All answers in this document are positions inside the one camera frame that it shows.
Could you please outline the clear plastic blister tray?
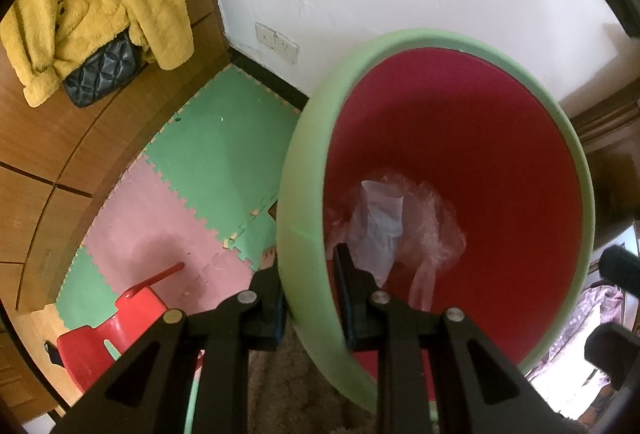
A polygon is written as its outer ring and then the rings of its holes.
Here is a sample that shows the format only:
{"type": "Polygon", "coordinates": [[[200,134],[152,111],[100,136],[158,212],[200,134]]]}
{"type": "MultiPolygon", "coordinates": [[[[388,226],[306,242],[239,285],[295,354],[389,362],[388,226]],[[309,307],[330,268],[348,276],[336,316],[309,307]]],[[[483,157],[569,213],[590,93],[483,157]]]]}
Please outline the clear plastic blister tray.
{"type": "Polygon", "coordinates": [[[365,180],[346,236],[357,269],[371,273],[383,287],[395,262],[402,225],[404,195],[393,184],[365,180]]]}

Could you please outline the clear plastic bag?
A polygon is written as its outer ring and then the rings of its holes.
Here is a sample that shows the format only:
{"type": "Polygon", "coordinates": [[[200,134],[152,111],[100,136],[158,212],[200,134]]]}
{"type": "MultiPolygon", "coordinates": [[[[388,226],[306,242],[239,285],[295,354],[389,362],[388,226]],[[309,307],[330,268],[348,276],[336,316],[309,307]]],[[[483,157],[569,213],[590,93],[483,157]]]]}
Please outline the clear plastic bag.
{"type": "MultiPolygon", "coordinates": [[[[432,307],[437,278],[449,271],[465,251],[466,237],[457,222],[456,211],[426,182],[418,184],[391,172],[378,173],[366,180],[393,184],[404,195],[404,232],[382,288],[406,300],[414,309],[427,312],[432,307]]],[[[324,210],[327,254],[332,254],[339,243],[347,245],[349,223],[362,181],[343,196],[328,201],[324,210]]]]}

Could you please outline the red bin with green rim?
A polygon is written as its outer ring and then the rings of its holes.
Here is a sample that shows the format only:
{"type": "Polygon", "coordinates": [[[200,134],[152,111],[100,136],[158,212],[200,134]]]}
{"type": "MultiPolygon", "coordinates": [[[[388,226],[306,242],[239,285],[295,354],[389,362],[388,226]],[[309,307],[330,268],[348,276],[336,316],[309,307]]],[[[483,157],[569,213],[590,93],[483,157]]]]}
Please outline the red bin with green rim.
{"type": "Polygon", "coordinates": [[[459,307],[518,368],[559,336],[587,274],[594,197],[582,145],[525,68],[434,29],[376,37],[311,95],[286,154],[279,273],[329,384],[376,404],[376,357],[346,347],[337,243],[394,297],[459,307]]]}

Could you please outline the grey fuzzy pants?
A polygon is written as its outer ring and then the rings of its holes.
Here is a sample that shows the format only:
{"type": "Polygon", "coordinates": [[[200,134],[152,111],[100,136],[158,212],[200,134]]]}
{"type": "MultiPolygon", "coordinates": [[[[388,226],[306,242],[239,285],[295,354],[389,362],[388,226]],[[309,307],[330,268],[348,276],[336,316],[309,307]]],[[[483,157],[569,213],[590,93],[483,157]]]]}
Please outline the grey fuzzy pants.
{"type": "Polygon", "coordinates": [[[375,417],[326,381],[290,329],[274,352],[250,354],[247,431],[373,433],[375,417]]]}

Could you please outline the dark wooden headboard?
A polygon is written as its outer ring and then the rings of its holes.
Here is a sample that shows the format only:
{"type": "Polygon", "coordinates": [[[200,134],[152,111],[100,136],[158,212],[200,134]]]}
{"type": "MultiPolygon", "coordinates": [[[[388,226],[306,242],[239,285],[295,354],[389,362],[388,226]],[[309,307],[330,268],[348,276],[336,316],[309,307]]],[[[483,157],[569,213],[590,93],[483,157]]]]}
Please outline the dark wooden headboard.
{"type": "Polygon", "coordinates": [[[639,218],[639,82],[572,119],[591,174],[596,242],[639,218]]]}

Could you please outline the green pink foam floor mat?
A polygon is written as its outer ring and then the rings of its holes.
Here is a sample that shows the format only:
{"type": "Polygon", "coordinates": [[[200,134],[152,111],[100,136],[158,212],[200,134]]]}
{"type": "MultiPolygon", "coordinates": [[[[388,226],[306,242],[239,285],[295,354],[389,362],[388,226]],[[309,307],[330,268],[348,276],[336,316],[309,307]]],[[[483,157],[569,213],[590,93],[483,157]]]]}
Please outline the green pink foam floor mat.
{"type": "Polygon", "coordinates": [[[297,110],[230,66],[174,113],[119,179],[82,239],[55,308],[64,326],[96,327],[126,289],[154,285],[189,315],[247,288],[276,241],[276,202],[297,110]]]}

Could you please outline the black quilted handbag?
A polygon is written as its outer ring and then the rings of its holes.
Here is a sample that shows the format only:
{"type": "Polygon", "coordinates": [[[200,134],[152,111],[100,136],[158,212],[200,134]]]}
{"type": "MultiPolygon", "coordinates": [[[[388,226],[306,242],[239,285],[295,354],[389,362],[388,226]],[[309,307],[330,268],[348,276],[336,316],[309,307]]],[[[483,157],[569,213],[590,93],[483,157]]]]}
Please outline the black quilted handbag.
{"type": "Polygon", "coordinates": [[[63,88],[78,108],[86,108],[126,87],[142,68],[142,47],[127,30],[101,46],[63,81],[63,88]]]}

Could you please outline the yellow fleece jacket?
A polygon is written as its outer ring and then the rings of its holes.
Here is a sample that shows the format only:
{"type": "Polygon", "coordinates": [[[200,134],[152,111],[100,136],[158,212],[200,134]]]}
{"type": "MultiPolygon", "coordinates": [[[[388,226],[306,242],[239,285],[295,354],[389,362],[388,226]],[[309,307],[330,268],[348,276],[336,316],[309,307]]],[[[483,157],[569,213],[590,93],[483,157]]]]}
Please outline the yellow fleece jacket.
{"type": "Polygon", "coordinates": [[[164,70],[194,52],[186,0],[15,0],[2,18],[1,42],[26,103],[38,107],[122,31],[164,70]]]}

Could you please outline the white wall power socket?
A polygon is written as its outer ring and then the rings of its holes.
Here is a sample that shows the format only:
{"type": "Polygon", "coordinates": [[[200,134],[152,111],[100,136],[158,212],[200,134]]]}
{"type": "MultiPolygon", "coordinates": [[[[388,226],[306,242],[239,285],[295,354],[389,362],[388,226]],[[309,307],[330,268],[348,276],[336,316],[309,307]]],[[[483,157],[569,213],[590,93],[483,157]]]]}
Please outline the white wall power socket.
{"type": "Polygon", "coordinates": [[[299,45],[294,41],[260,23],[255,24],[255,34],[260,44],[273,50],[288,63],[295,65],[298,62],[299,45]]]}

